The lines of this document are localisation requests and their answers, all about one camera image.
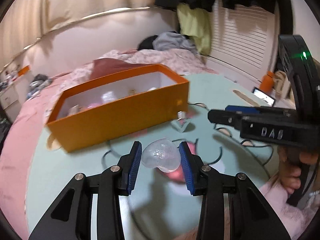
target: white wall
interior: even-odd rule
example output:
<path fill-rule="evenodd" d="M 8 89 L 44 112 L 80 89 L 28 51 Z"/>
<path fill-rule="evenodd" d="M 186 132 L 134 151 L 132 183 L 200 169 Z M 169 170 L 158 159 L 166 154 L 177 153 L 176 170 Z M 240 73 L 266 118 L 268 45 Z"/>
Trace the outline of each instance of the white wall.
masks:
<path fill-rule="evenodd" d="M 148 36 L 174 30 L 176 22 L 174 12 L 159 8 L 88 19 L 45 35 L 8 69 L 30 65 L 34 75 L 49 76 L 72 71 L 112 49 L 135 49 Z"/>
<path fill-rule="evenodd" d="M 293 12 L 293 34 L 305 40 L 311 55 L 320 61 L 320 25 L 305 0 L 291 0 Z"/>

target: light blue tablecloth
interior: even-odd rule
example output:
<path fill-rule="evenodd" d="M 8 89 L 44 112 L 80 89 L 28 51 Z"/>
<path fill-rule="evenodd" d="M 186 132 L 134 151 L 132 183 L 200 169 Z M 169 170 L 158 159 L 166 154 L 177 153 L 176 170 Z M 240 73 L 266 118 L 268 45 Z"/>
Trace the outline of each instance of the light blue tablecloth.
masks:
<path fill-rule="evenodd" d="M 214 74 L 196 74 L 187 76 L 190 80 L 189 102 L 205 103 L 209 109 L 224 109 L 227 105 L 248 104 L 239 98 L 233 90 L 239 90 L 261 105 L 266 103 L 255 97 L 238 84 Z M 245 172 L 257 187 L 267 180 L 267 174 L 246 148 L 236 141 L 239 131 L 228 128 L 233 139 L 213 130 L 213 124 L 207 120 L 207 111 L 199 106 L 191 106 L 196 112 L 191 125 L 184 133 L 176 131 L 170 123 L 164 123 L 147 130 L 147 133 L 136 133 L 111 141 L 112 149 L 120 154 L 128 154 L 135 140 L 142 143 L 143 149 L 151 142 L 168 138 L 175 140 L 185 138 L 194 142 L 199 138 L 197 152 L 204 162 L 212 162 L 219 156 L 219 147 L 223 147 L 221 160 L 214 167 L 225 174 L 235 175 Z M 63 149 L 49 151 L 46 140 L 49 131 L 44 129 L 36 147 L 32 166 L 29 173 L 27 192 L 27 219 L 31 232 L 44 212 L 77 173 L 86 176 L 99 174 L 103 171 L 101 158 L 110 147 L 107 143 L 82 149 L 74 153 L 66 153 Z M 256 149 L 258 158 L 266 159 L 270 155 L 269 148 Z M 117 164 L 119 155 L 110 153 L 105 162 L 108 167 Z M 267 169 L 271 174 L 277 168 L 277 156 L 273 156 Z M 96 239 L 96 201 L 93 199 L 92 208 L 92 239 Z M 179 185 L 163 177 L 156 169 L 140 166 L 135 190 L 128 198 L 120 198 L 121 216 L 125 238 L 143 239 L 132 222 L 130 209 L 140 227 L 150 238 L 171 239 L 198 225 L 201 197 L 189 194 L 185 185 Z"/>

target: metal pivot screw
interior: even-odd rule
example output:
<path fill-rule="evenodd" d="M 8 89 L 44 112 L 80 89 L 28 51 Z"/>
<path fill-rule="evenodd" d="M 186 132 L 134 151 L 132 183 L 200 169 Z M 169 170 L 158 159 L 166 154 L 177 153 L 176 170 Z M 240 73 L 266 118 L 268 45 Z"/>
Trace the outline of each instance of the metal pivot screw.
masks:
<path fill-rule="evenodd" d="M 244 180 L 247 178 L 247 175 L 245 175 L 244 173 L 239 173 L 238 178 Z"/>
<path fill-rule="evenodd" d="M 209 170 L 211 170 L 211 167 L 210 167 L 209 165 L 203 165 L 203 166 L 201 167 L 201 169 L 202 169 L 203 171 L 209 171 Z"/>
<path fill-rule="evenodd" d="M 119 167 L 118 165 L 114 165 L 114 166 L 112 166 L 112 167 L 110 168 L 110 170 L 111 170 L 112 172 L 116 172 L 116 171 L 119 171 L 119 170 L 120 170 L 120 167 Z"/>
<path fill-rule="evenodd" d="M 78 173 L 76 176 L 75 176 L 75 179 L 76 180 L 81 180 L 81 179 L 83 179 L 83 174 L 82 173 Z"/>

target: blue gripper pad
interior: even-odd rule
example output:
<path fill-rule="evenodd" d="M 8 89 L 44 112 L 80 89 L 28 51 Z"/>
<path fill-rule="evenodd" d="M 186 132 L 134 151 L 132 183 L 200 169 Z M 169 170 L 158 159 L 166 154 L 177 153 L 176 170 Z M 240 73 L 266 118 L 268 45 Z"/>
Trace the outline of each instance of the blue gripper pad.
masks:
<path fill-rule="evenodd" d="M 260 112 L 254 107 L 247 106 L 227 106 L 225 108 L 229 112 L 242 112 L 243 114 L 259 114 Z"/>
<path fill-rule="evenodd" d="M 186 181 L 187 189 L 190 191 L 190 194 L 193 195 L 195 193 L 194 175 L 186 155 L 186 150 L 184 149 L 182 143 L 180 143 L 179 145 L 179 152 L 181 156 L 181 166 L 184 174 L 184 179 Z"/>
<path fill-rule="evenodd" d="M 128 189 L 127 192 L 129 195 L 131 195 L 131 192 L 134 190 L 134 186 L 136 184 L 138 170 L 141 162 L 141 154 L 142 154 L 142 144 L 138 142 L 139 145 L 137 147 L 136 153 L 134 155 L 134 159 L 132 162 L 132 166 L 130 168 L 129 174 L 128 174 Z"/>

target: transparent heart-shaped object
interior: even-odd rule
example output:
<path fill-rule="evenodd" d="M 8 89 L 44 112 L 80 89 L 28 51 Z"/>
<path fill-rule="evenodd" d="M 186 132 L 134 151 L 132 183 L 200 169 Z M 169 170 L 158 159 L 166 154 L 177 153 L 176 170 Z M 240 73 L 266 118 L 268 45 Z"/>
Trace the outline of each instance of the transparent heart-shaped object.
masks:
<path fill-rule="evenodd" d="M 142 152 L 141 162 L 147 168 L 159 168 L 163 172 L 175 171 L 181 162 L 180 152 L 174 143 L 161 139 L 150 143 Z"/>

